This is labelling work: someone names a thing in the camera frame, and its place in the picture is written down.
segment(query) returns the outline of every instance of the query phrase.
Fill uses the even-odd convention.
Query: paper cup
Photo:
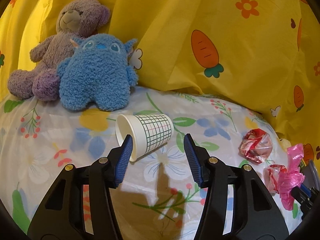
[[[116,120],[119,145],[122,145],[127,134],[133,138],[131,162],[169,141],[172,133],[173,123],[165,114],[120,114]]]

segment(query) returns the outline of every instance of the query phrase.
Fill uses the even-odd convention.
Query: plush toy eye
[[[117,52],[117,53],[120,53],[120,47],[119,47],[119,45],[116,44],[116,43],[112,43],[112,44],[111,44],[111,49],[112,49],[113,51]]]
[[[93,41],[88,41],[88,42],[83,46],[83,49],[92,48],[93,45],[94,45],[94,42],[93,42]]]

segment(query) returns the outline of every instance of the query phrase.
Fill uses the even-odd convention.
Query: stuffed animal
[[[110,10],[97,0],[75,0],[59,14],[57,34],[48,37],[30,51],[30,59],[39,62],[31,70],[16,70],[8,79],[8,90],[21,99],[35,95],[43,101],[59,97],[58,64],[73,55],[71,38],[87,38],[109,20]]]
[[[133,67],[128,65],[128,55],[136,41],[123,44],[109,34],[71,40],[75,53],[57,69],[62,105],[74,111],[84,109],[89,102],[106,111],[125,107],[130,87],[138,81]]]

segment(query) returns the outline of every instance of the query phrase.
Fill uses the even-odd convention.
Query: crumpled wrapper
[[[240,146],[240,153],[258,164],[268,159],[271,152],[272,141],[270,135],[259,128],[247,132]]]
[[[284,165],[272,164],[263,170],[265,185],[271,194],[279,194],[278,180],[280,172],[287,172]]]
[[[288,169],[287,172],[279,173],[278,191],[281,202],[286,210],[293,210],[294,198],[291,196],[291,190],[294,187],[300,187],[305,176],[300,173],[299,164],[303,159],[303,145],[297,144],[288,148]]]

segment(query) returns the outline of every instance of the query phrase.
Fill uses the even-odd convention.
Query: plush toy ear
[[[134,45],[137,41],[138,41],[137,39],[132,39],[132,40],[127,41],[127,42],[124,44],[125,50],[126,50],[126,52],[127,52],[127,55],[132,54],[132,52],[133,52],[133,45]]]
[[[98,28],[105,25],[110,17],[110,10],[107,6],[104,5],[100,5],[101,8],[101,18],[98,22]]]
[[[70,39],[70,42],[72,43],[74,48],[78,49],[80,46],[81,40],[77,38],[72,38]]]

